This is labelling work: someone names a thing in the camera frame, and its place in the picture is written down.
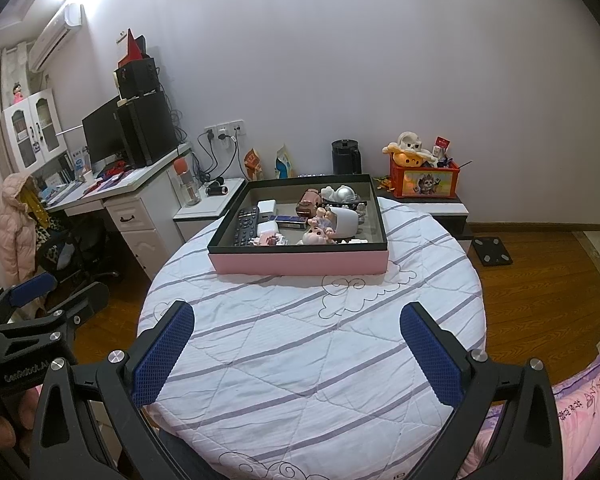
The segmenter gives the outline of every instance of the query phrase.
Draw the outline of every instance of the yellow scarf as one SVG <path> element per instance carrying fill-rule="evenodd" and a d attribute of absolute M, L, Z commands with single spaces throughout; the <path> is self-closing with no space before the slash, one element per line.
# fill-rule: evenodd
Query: yellow scarf
<path fill-rule="evenodd" d="M 46 212 L 45 208 L 42 207 L 40 199 L 33 190 L 29 189 L 27 186 L 23 187 L 18 195 L 18 200 L 29 206 L 29 211 L 36 216 L 36 219 L 43 228 L 47 229 L 49 227 L 49 214 Z"/>

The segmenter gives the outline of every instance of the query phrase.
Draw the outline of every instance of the computer monitor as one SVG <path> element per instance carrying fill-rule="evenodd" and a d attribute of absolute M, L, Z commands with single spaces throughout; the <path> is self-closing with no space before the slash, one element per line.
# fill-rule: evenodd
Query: computer monitor
<path fill-rule="evenodd" d="M 92 164 L 125 149 L 118 119 L 118 101 L 120 97 L 114 97 L 82 120 Z"/>

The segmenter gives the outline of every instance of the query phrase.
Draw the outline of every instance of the pink box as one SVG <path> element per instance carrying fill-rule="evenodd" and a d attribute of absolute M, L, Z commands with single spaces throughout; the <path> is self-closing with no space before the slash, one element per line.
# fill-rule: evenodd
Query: pink box
<path fill-rule="evenodd" d="M 363 244 L 296 245 L 304 231 L 280 229 L 289 245 L 274 247 L 234 246 L 237 214 L 261 200 L 276 200 L 277 214 L 295 215 L 296 203 L 309 188 L 333 189 L 345 185 L 366 202 L 365 221 L 357 238 Z M 383 274 L 389 251 L 376 190 L 369 175 L 331 175 L 249 182 L 236 197 L 208 245 L 209 259 L 218 274 L 323 276 Z"/>

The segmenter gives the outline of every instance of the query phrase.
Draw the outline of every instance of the baseboard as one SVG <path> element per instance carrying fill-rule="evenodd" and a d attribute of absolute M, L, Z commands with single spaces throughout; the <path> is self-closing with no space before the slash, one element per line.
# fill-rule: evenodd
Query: baseboard
<path fill-rule="evenodd" d="M 474 233 L 600 231 L 600 224 L 558 224 L 553 222 L 467 222 L 467 225 Z"/>

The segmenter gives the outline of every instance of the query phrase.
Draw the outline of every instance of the black remote control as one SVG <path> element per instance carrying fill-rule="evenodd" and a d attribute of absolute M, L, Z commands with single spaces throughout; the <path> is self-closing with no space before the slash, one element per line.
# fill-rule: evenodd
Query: black remote control
<path fill-rule="evenodd" d="M 238 212 L 238 221 L 235 226 L 234 245 L 246 246 L 252 238 L 258 236 L 258 206 L 245 207 Z"/>

